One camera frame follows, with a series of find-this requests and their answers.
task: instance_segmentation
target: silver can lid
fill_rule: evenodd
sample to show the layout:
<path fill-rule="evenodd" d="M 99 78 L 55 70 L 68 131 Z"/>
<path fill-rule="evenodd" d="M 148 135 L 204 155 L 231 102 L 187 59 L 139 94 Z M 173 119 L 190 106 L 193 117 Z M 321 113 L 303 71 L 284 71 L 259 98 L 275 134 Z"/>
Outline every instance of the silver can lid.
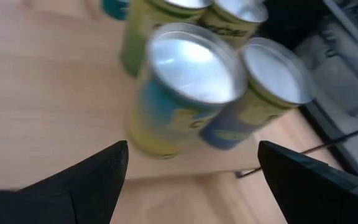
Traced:
<path fill-rule="evenodd" d="M 155 76 L 186 99 L 220 105 L 246 90 L 246 73 L 235 51 L 216 34 L 192 24 L 160 27 L 147 44 Z"/>
<path fill-rule="evenodd" d="M 165 0 L 165 2 L 185 9 L 202 9 L 210 6 L 213 0 Z"/>
<path fill-rule="evenodd" d="M 249 75 L 279 99 L 303 104 L 314 98 L 314 83 L 304 63 L 272 40 L 252 38 L 241 49 Z"/>
<path fill-rule="evenodd" d="M 264 22 L 269 14 L 259 0 L 215 0 L 223 11 L 247 22 Z"/>

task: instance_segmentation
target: cylindrical container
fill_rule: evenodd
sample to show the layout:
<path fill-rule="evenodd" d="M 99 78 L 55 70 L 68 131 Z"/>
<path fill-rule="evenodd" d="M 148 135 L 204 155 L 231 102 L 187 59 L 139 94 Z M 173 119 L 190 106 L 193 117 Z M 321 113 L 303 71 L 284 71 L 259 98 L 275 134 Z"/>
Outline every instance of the cylindrical container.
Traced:
<path fill-rule="evenodd" d="M 103 0 L 103 10 L 111 17 L 124 20 L 127 14 L 129 0 Z"/>
<path fill-rule="evenodd" d="M 133 0 L 129 8 L 121 60 L 126 72 L 136 77 L 144 58 L 147 39 L 169 22 L 194 23 L 213 0 Z"/>
<path fill-rule="evenodd" d="M 164 25 L 146 54 L 129 134 L 142 151 L 169 158 L 180 152 L 179 143 L 238 99 L 247 80 L 234 50 L 196 25 Z"/>
<path fill-rule="evenodd" d="M 268 16 L 259 0 L 215 0 L 198 22 L 237 49 Z"/>
<path fill-rule="evenodd" d="M 284 46 L 253 38 L 240 50 L 248 69 L 248 90 L 200 131 L 209 145 L 232 149 L 252 132 L 314 98 L 314 84 L 303 62 Z"/>

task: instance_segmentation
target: can rim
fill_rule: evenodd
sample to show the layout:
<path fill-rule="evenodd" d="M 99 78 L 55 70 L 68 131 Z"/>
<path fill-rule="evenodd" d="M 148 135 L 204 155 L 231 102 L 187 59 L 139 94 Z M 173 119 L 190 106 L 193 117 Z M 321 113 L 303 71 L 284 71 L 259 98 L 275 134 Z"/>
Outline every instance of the can rim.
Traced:
<path fill-rule="evenodd" d="M 225 13 L 229 14 L 229 15 L 232 16 L 232 17 L 235 17 L 236 19 L 238 19 L 238 20 L 240 20 L 240 21 L 258 23 L 258 24 L 265 22 L 265 21 L 269 18 L 269 12 L 268 12 L 266 6 L 263 5 L 262 3 L 260 3 L 259 0 L 253 0 L 253 1 L 254 1 L 254 2 L 248 2 L 248 4 L 246 3 L 246 1 L 236 1 L 236 2 L 239 3 L 239 7 L 236 8 L 236 12 L 234 12 L 233 10 L 228 9 L 228 8 L 224 5 L 224 3 L 227 3 L 227 0 L 224 0 L 224 1 L 223 1 L 223 0 L 215 0 L 214 3 L 215 3 L 215 5 L 217 5 L 217 7 L 218 7 L 220 10 L 224 11 Z M 248 10 L 250 10 L 250 9 L 252 9 L 252 8 L 258 9 L 259 12 L 260 12 L 261 14 L 263 14 L 263 16 L 262 16 L 263 18 L 262 18 L 262 19 L 259 19 L 259 20 L 257 20 L 257 21 L 247 20 L 246 18 L 241 17 L 241 15 L 239 15 L 239 13 L 242 12 L 241 10 L 239 10 L 239 8 L 242 9 L 243 12 L 244 12 L 245 9 L 248 9 Z"/>
<path fill-rule="evenodd" d="M 165 79 L 161 75 L 162 71 L 158 68 L 158 66 L 155 63 L 153 63 L 150 60 L 149 56 L 152 54 L 151 45 L 155 41 L 158 41 L 159 37 L 172 32 L 188 34 L 189 37 L 193 38 L 193 40 L 197 44 L 201 44 L 204 46 L 209 45 L 209 47 L 213 49 L 213 53 L 218 55 L 218 57 L 225 63 L 225 66 L 230 70 L 231 77 L 237 80 L 235 84 L 240 87 L 240 88 L 235 88 L 236 95 L 233 98 L 225 102 L 202 101 L 195 98 L 194 96 L 191 96 L 183 91 L 180 91 L 176 86 L 173 86 L 169 82 L 165 81 Z M 240 98 L 247 89 L 248 80 L 246 76 L 246 71 L 244 70 L 244 67 L 241 64 L 241 61 L 238 59 L 235 50 L 229 44 L 223 41 L 217 34 L 214 34 L 208 29 L 193 24 L 180 23 L 180 22 L 166 24 L 158 28 L 151 36 L 151 38 L 147 43 L 146 51 L 148 55 L 147 64 L 154 72 L 155 77 L 158 79 L 158 81 L 164 84 L 172 91 L 174 91 L 176 94 L 190 101 L 194 101 L 202 105 L 214 105 L 214 106 L 226 105 Z"/>
<path fill-rule="evenodd" d="M 264 84 L 263 80 L 261 80 L 260 78 L 258 78 L 258 76 L 255 75 L 255 73 L 257 73 L 258 71 L 252 69 L 252 67 L 250 66 L 250 60 L 246 54 L 247 48 L 252 45 L 262 46 L 263 48 L 266 48 L 271 51 L 274 56 L 281 57 L 286 62 L 290 62 L 288 66 L 291 68 L 291 75 L 295 78 L 299 89 L 301 89 L 301 100 L 293 101 L 278 96 Z M 263 37 L 254 37 L 251 38 L 245 44 L 245 46 L 240 49 L 240 53 L 241 60 L 246 66 L 246 69 L 248 70 L 249 79 L 252 80 L 252 82 L 256 82 L 258 86 L 263 89 L 263 91 L 269 93 L 270 95 L 274 96 L 275 98 L 278 98 L 283 102 L 292 105 L 302 105 L 314 99 L 316 89 L 314 81 L 311 79 L 310 71 L 306 68 L 306 65 L 304 65 L 304 63 L 300 60 L 300 58 L 298 58 L 298 56 L 296 56 L 291 50 L 287 49 L 283 45 Z"/>
<path fill-rule="evenodd" d="M 183 2 L 183 0 L 164 0 L 165 3 L 169 5 L 180 7 L 183 9 L 204 9 L 210 5 L 212 5 L 213 0 L 190 0 L 192 3 L 199 2 L 198 6 L 191 5 L 188 2 Z"/>

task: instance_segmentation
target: green can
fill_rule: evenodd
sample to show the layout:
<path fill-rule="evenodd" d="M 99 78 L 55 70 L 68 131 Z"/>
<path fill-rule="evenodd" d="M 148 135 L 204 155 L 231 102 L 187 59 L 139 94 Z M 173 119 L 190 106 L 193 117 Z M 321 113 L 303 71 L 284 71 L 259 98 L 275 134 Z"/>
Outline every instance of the green can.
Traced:
<path fill-rule="evenodd" d="M 137 77 L 145 55 L 145 45 L 155 29 L 170 22 L 195 23 L 212 1 L 131 1 L 121 52 L 121 60 L 126 72 Z"/>
<path fill-rule="evenodd" d="M 200 18 L 199 25 L 238 49 L 268 16 L 266 7 L 258 0 L 215 0 Z"/>

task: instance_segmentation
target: wooden surface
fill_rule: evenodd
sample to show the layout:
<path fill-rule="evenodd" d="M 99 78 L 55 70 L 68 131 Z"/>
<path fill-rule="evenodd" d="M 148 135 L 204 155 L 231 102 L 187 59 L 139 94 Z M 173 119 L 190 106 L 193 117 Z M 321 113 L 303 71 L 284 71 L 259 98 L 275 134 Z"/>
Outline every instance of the wooden surface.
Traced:
<path fill-rule="evenodd" d="M 0 0 L 0 2 L 8 3 L 20 1 L 22 0 Z M 62 3 L 57 14 L 71 16 L 73 9 L 78 9 L 74 13 L 76 16 L 84 13 L 83 18 L 85 19 L 101 20 L 102 18 L 103 22 L 115 23 L 97 7 L 93 7 L 98 5 L 98 0 L 60 1 Z M 50 9 L 55 9 L 54 4 L 56 3 L 53 1 L 50 3 L 51 6 L 39 5 L 36 10 L 51 12 Z M 81 10 L 84 3 L 87 7 L 92 6 L 89 14 Z M 289 112 L 275 123 L 260 130 L 255 138 L 256 140 L 270 140 L 296 151 L 303 151 L 321 144 L 314 131 L 297 110 Z M 62 154 L 61 156 L 70 159 L 75 155 Z M 334 167 L 339 167 L 326 149 L 316 151 L 310 156 Z M 111 223 L 120 224 L 182 224 L 184 222 L 208 224 L 286 223 L 262 172 L 240 180 L 235 180 L 233 174 L 228 173 L 205 177 L 126 182 L 111 221 Z"/>
<path fill-rule="evenodd" d="M 0 188 L 31 184 L 127 139 L 135 81 L 118 59 L 123 28 L 0 3 Z M 129 147 L 128 179 L 258 165 L 253 140 L 230 152 L 196 141 L 166 161 Z"/>

